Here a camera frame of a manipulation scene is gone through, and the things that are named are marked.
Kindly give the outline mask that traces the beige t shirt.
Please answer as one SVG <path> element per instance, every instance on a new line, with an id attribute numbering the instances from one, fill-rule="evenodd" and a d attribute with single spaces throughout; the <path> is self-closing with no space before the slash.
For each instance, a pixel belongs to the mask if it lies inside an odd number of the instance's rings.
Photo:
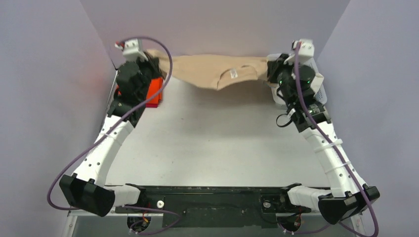
<path id="1" fill-rule="evenodd" d="M 204 89 L 221 90 L 245 81 L 267 81 L 267 72 L 267 57 L 212 54 L 172 57 L 171 76 Z"/>

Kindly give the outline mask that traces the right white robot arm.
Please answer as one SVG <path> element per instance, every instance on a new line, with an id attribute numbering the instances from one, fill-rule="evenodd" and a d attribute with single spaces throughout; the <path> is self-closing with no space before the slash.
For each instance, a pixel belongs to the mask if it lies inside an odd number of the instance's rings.
<path id="1" fill-rule="evenodd" d="M 284 188 L 280 207 L 291 212 L 304 206 L 321 213 L 334 225 L 357 215 L 380 197 L 375 186 L 369 186 L 355 171 L 335 133 L 332 119 L 324 104 L 317 99 L 323 77 L 310 64 L 299 65 L 299 84 L 288 54 L 268 56 L 268 82 L 274 84 L 273 96 L 281 99 L 286 115 L 300 135 L 311 145 L 328 179 L 329 190 L 292 184 Z"/>

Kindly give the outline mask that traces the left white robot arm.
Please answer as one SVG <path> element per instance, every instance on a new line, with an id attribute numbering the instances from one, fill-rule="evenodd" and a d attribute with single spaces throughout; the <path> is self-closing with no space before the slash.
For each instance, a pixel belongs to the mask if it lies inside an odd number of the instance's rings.
<path id="1" fill-rule="evenodd" d="M 118 68 L 117 86 L 95 146 L 82 155 L 83 161 L 71 175 L 63 175 L 59 180 L 72 208 L 100 217 L 126 204 L 134 212 L 146 209 L 147 198 L 141 195 L 141 187 L 133 184 L 107 187 L 105 183 L 119 149 L 144 113 L 152 80 L 163 76 L 158 62 L 158 58 L 145 53 Z"/>

